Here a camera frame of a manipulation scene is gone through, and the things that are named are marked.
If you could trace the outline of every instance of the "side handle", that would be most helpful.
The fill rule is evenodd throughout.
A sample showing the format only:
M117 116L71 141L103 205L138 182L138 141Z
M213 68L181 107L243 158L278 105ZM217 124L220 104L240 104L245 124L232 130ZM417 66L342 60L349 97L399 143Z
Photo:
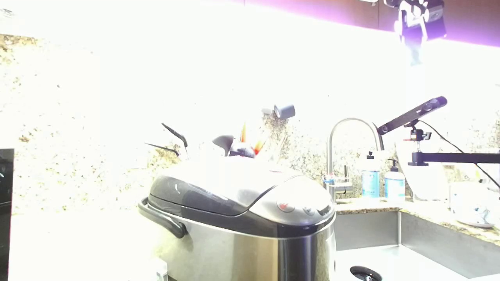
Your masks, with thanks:
M153 208L149 208L146 205L146 199L143 199L140 204L138 204L138 211L143 218L156 222L157 225L167 229L174 238L181 239L187 235L187 230L184 227L184 224L178 222L176 219L167 216L167 214L162 214Z

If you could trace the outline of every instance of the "faucet spout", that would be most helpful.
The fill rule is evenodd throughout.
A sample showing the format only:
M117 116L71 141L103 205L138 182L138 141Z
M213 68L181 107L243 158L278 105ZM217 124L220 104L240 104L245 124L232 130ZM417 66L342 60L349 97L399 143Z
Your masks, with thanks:
M374 127L374 124L371 122L367 122L363 119L359 119L359 118L346 118L346 119L340 119L338 122L335 122L329 132L329 138L328 138L328 146L326 146L326 177L331 177L332 175L332 138L334 138L334 133L335 130L338 129L338 126L345 124L345 122L360 122L363 124L371 136L373 136L373 141L374 141L374 150L384 150L384 144L382 144L382 140L378 133L378 129Z

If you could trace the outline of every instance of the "stainless steel sink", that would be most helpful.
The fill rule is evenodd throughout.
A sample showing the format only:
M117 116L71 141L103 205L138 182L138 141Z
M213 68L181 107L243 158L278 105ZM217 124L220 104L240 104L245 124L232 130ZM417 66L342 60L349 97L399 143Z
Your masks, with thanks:
M399 211L337 214L337 280L354 266L384 281L500 280L500 247Z

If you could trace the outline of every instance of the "appliance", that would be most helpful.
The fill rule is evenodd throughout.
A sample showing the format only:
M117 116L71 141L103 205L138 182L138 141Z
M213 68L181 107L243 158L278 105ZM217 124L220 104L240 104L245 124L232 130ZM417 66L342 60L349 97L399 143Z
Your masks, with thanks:
M334 277L332 200L293 171L242 157L182 163L138 211L162 227L157 258L176 281Z
M7 280L13 150L0 150L0 281Z

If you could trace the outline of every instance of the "soap dispenser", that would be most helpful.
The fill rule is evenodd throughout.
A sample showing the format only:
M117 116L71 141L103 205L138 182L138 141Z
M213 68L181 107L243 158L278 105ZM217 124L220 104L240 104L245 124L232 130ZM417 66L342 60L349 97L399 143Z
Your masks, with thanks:
M362 172L362 199L379 197L379 168L371 152L365 157Z
M404 202L404 175L396 169L396 161L390 160L390 171L384 175L384 193L388 204Z

